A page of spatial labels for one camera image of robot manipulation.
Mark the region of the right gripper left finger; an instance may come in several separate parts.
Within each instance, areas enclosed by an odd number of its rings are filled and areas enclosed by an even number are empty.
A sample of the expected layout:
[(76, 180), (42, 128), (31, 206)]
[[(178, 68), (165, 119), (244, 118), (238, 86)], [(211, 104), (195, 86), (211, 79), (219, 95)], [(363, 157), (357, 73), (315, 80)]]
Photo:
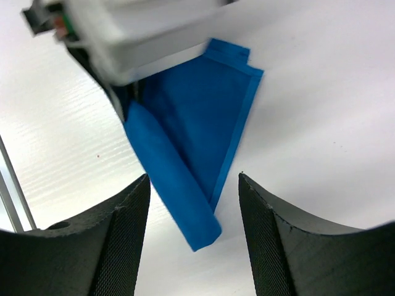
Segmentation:
[(141, 175), (47, 229), (1, 232), (2, 295), (133, 295), (150, 202)]

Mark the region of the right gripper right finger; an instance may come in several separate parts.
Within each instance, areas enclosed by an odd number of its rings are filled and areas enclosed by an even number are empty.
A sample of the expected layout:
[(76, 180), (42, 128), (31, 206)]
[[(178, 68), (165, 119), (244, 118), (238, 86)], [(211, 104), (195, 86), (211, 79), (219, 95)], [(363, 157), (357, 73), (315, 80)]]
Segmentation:
[(367, 230), (334, 223), (245, 174), (238, 192), (257, 295), (394, 294), (394, 223)]

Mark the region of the blue cloth napkin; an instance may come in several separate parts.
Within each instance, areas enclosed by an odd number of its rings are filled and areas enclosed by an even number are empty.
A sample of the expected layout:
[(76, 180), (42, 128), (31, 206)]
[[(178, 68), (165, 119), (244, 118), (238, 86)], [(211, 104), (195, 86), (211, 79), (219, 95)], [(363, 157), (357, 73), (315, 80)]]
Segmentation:
[(219, 39), (195, 59), (145, 80), (127, 138), (192, 250), (222, 232), (214, 215), (263, 71), (250, 49)]

